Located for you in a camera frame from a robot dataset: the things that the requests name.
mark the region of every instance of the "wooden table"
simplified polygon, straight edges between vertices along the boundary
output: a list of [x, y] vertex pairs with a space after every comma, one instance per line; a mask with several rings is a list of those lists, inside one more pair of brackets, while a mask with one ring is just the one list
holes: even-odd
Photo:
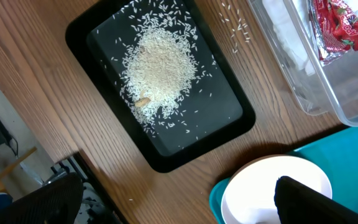
[[221, 0], [196, 0], [257, 114], [247, 134], [169, 173], [153, 171], [65, 43], [95, 0], [1, 0], [0, 89], [57, 162], [81, 151], [129, 223], [214, 223], [208, 194], [246, 162], [283, 153], [344, 126], [297, 107], [246, 1], [232, 0], [251, 42], [232, 53], [234, 21]]

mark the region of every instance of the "plastic bin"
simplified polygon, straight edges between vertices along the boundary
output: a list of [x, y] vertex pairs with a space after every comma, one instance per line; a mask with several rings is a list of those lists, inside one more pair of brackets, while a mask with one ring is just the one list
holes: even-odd
[[284, 50], [262, 0], [249, 0], [249, 4], [301, 109], [309, 115], [335, 112], [344, 124], [358, 126], [358, 52], [351, 50], [333, 63], [321, 65], [314, 40], [307, 34], [309, 27], [304, 27], [293, 1], [276, 1], [283, 2], [283, 9], [275, 10], [287, 11], [292, 21], [286, 27], [293, 36], [291, 41], [304, 48], [313, 72], [299, 69]]

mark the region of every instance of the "floor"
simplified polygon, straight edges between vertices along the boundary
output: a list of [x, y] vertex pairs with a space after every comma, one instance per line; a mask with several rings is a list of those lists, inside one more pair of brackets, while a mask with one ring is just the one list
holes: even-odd
[[[47, 180], [53, 174], [50, 169], [53, 162], [1, 90], [0, 120], [17, 139], [19, 156], [34, 146], [37, 148], [37, 151], [23, 162], [27, 172], [23, 169], [24, 166], [18, 166], [2, 180], [8, 192], [17, 200], [40, 187], [39, 181], [36, 181], [38, 177]], [[11, 149], [5, 145], [0, 146], [0, 171], [14, 160], [15, 156]]]

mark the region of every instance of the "tray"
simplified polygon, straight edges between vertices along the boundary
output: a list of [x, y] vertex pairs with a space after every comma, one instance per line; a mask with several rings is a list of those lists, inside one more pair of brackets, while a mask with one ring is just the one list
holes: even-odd
[[[358, 213], [358, 128], [348, 128], [288, 153], [319, 166], [333, 187], [333, 200]], [[209, 206], [224, 223], [221, 201], [228, 179], [220, 181], [209, 195]]]
[[[191, 16], [186, 22], [197, 27], [198, 50], [192, 49], [192, 54], [212, 77], [204, 77], [197, 85], [192, 83], [190, 97], [179, 107], [180, 111], [186, 111], [183, 116], [173, 114], [171, 119], [156, 120], [175, 123], [174, 127], [155, 125], [158, 135], [144, 131], [145, 127], [136, 121], [124, 101], [130, 99], [119, 95], [122, 63], [111, 58], [124, 56], [126, 48], [121, 41], [115, 43], [118, 37], [125, 44], [135, 42], [136, 32], [131, 25], [136, 25], [136, 19], [129, 16], [141, 17], [151, 9], [158, 13], [160, 1], [150, 2], [100, 1], [68, 26], [66, 42], [148, 163], [156, 171], [169, 172], [246, 133], [255, 123], [255, 113], [196, 4], [193, 0], [176, 0], [182, 16], [186, 11]], [[137, 14], [132, 5], [138, 9]]]

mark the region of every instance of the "teal cloth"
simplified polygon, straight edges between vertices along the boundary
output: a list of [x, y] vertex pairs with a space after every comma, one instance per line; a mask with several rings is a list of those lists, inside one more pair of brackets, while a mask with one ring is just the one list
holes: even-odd
[[[348, 128], [288, 154], [319, 166], [331, 182], [333, 200], [358, 213], [358, 128]], [[209, 206], [219, 224], [224, 223], [220, 207], [223, 193], [216, 192], [224, 192], [228, 180], [217, 184], [209, 197]]]

